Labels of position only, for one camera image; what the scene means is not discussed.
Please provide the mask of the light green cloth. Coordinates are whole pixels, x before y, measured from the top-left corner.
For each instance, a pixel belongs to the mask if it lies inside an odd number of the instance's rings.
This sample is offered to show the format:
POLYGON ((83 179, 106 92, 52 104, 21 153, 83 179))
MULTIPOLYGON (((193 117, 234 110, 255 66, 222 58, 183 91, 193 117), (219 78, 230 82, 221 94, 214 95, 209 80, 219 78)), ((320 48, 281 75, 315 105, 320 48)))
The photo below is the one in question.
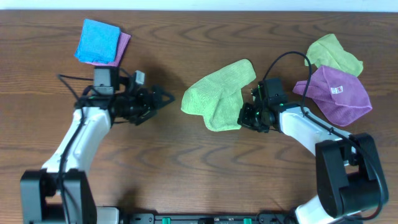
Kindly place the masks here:
POLYGON ((243 107, 242 88, 256 79, 252 63, 241 59, 194 83, 182 98, 181 110, 202 116, 207 129, 214 132, 237 130, 243 107))

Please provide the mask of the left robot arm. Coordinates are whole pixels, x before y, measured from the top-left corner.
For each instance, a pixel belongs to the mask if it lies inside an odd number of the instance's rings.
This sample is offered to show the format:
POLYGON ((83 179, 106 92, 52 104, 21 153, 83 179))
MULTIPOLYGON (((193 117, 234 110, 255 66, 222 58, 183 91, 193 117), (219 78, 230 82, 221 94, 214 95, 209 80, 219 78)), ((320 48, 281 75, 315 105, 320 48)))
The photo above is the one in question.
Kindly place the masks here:
POLYGON ((91 163, 116 118, 136 126, 174 101, 161 86, 88 86, 76 102, 73 121, 53 156, 21 177, 24 223, 119 223, 116 207, 98 207, 88 182, 91 163))

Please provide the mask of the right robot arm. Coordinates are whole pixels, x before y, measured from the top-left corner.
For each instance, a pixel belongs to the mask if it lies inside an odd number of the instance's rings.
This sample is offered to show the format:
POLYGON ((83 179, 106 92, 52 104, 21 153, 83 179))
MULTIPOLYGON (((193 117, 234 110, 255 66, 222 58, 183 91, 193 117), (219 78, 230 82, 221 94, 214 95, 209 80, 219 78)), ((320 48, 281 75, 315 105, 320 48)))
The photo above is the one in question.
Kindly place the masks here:
POLYGON ((316 160, 317 195, 294 211, 296 223, 362 223, 376 218, 389 192, 374 139, 351 134, 317 118, 296 103, 246 103, 238 124, 294 138, 316 160))

